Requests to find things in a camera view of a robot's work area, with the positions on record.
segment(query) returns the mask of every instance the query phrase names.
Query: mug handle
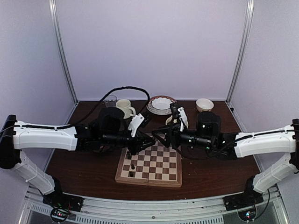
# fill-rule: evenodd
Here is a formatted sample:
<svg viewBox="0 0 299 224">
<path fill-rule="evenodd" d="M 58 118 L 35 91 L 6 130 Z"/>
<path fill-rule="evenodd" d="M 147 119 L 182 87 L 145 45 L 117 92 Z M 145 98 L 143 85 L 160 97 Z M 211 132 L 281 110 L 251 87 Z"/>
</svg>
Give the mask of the mug handle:
<svg viewBox="0 0 299 224">
<path fill-rule="evenodd" d="M 135 108 L 133 108 L 133 107 L 129 107 L 129 110 L 132 111 L 132 114 L 130 114 L 131 117 L 133 117 L 133 116 L 136 115 L 136 110 L 135 110 Z"/>
</svg>

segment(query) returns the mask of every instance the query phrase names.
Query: robotic arm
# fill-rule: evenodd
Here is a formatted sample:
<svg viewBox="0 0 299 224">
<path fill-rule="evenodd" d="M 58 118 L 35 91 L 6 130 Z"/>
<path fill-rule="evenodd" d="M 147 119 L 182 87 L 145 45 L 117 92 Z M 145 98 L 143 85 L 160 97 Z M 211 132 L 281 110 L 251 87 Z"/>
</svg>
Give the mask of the robotic arm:
<svg viewBox="0 0 299 224">
<path fill-rule="evenodd" d="M 280 129 L 258 133 L 221 133 L 221 118 L 212 112 L 202 112 L 197 116 L 196 130 L 187 129 L 186 115 L 182 107 L 171 105 L 173 120 L 168 126 L 152 131 L 164 146 L 170 144 L 185 158 L 205 160 L 216 157 L 235 160 L 248 155 L 285 152 L 284 156 L 266 171 L 249 178 L 245 191 L 224 197 L 227 210 L 249 207 L 263 202 L 262 193 L 289 174 L 299 170 L 299 119 L 292 125 Z M 194 158 L 178 150 L 180 145 L 205 149 L 207 157 Z"/>
<path fill-rule="evenodd" d="M 12 170 L 37 187 L 44 197 L 43 202 L 56 209 L 52 217 L 65 216 L 64 210 L 80 211 L 83 198 L 63 194 L 59 180 L 38 168 L 22 149 L 38 147 L 90 151 L 110 146 L 127 147 L 135 155 L 155 144 L 150 136 L 138 131 L 147 122 L 141 114 L 136 115 L 128 127 L 123 116 L 123 111 L 118 108 L 104 108 L 98 119 L 90 124 L 64 128 L 28 124 L 17 121 L 15 115 L 9 115 L 0 132 L 0 168 Z"/>
</svg>

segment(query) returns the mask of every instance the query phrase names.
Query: white wall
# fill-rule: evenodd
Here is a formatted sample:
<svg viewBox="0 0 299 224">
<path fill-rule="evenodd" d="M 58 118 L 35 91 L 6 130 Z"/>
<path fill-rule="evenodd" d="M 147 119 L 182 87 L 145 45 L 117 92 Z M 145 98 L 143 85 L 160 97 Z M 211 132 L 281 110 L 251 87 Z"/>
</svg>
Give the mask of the white wall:
<svg viewBox="0 0 299 224">
<path fill-rule="evenodd" d="M 0 126 L 7 115 L 63 124 L 73 103 L 62 72 L 47 0 L 0 1 Z M 44 168 L 50 149 L 25 150 Z M 0 223 L 16 223 L 27 184 L 0 169 Z"/>
<path fill-rule="evenodd" d="M 151 96 L 225 99 L 247 1 L 60 0 L 59 23 L 79 100 L 135 85 Z M 144 98 L 136 91 L 119 97 Z"/>
<path fill-rule="evenodd" d="M 247 131 L 291 124 L 299 118 L 299 1 L 256 0 L 242 71 L 232 99 Z M 264 168 L 281 154 L 258 156 Z M 299 220 L 299 176 L 279 188 L 293 224 Z"/>
</svg>

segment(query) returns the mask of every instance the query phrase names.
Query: plate with patterned rim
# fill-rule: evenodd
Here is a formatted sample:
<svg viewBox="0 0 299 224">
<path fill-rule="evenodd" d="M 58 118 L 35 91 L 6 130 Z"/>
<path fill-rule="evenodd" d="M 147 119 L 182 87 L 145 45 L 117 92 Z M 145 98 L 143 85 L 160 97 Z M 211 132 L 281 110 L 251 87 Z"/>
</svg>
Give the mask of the plate with patterned rim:
<svg viewBox="0 0 299 224">
<path fill-rule="evenodd" d="M 156 115 L 169 115 L 171 114 L 170 104 L 175 103 L 174 98 L 168 96 L 156 96 L 150 99 L 146 105 L 148 110 Z"/>
</svg>

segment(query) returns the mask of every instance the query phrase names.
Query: table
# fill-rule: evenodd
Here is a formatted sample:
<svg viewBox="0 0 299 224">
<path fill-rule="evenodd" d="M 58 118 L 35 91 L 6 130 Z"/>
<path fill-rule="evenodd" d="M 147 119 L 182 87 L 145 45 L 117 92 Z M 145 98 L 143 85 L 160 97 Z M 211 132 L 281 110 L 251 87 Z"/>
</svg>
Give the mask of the table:
<svg viewBox="0 0 299 224">
<path fill-rule="evenodd" d="M 70 123 L 83 117 L 96 102 L 80 102 Z M 196 115 L 195 101 L 178 101 L 188 116 L 189 128 L 194 129 Z M 139 111 L 144 101 L 132 101 L 132 106 Z M 86 119 L 96 119 L 99 106 Z M 229 108 L 222 101 L 214 102 L 213 112 L 222 118 L 221 131 L 239 132 Z M 164 125 L 169 116 L 154 115 L 152 121 L 142 131 L 150 133 Z M 182 160 L 183 185 L 181 188 L 162 188 L 136 186 L 116 183 L 115 173 L 121 151 L 106 155 L 95 152 L 68 152 L 56 149 L 47 173 L 58 178 L 66 193 L 120 200 L 173 200 L 193 199 L 232 194 L 244 190 L 248 178 L 259 173 L 253 156 L 235 161 L 221 161 L 211 158 L 206 161 Z"/>
</svg>

